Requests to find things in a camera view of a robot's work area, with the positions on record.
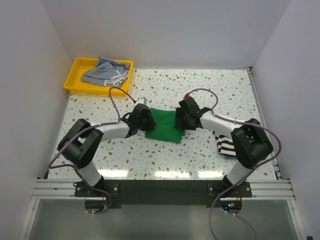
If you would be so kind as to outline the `green tank top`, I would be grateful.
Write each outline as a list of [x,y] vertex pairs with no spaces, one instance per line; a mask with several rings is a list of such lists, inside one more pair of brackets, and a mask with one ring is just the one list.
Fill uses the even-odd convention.
[[185,136],[185,130],[175,128],[176,112],[156,108],[151,108],[150,111],[156,126],[154,129],[146,131],[145,137],[151,140],[179,144],[182,137]]

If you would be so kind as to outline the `blue striped tank top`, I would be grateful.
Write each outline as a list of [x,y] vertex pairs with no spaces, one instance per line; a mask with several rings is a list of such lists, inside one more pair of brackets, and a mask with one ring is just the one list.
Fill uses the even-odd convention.
[[129,72],[129,63],[99,56],[95,67],[83,73],[81,81],[102,87],[121,87]]

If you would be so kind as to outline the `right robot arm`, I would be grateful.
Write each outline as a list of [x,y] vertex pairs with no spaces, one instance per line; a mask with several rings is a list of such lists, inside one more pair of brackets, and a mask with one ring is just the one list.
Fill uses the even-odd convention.
[[183,130],[205,129],[232,140],[237,162],[219,186],[227,196],[233,197],[240,190],[248,174],[274,150],[259,121],[251,118],[236,123],[230,118],[214,115],[208,107],[200,108],[192,97],[179,102],[174,127]]

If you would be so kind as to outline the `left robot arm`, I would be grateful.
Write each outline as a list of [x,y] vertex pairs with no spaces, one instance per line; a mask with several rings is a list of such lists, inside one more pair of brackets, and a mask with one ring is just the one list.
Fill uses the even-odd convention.
[[153,130],[156,126],[151,109],[138,103],[117,122],[93,124],[83,118],[77,120],[62,138],[57,150],[72,163],[75,172],[86,182],[86,191],[92,196],[99,196],[104,190],[104,178],[93,163],[93,158],[100,143],[130,138],[138,131]]

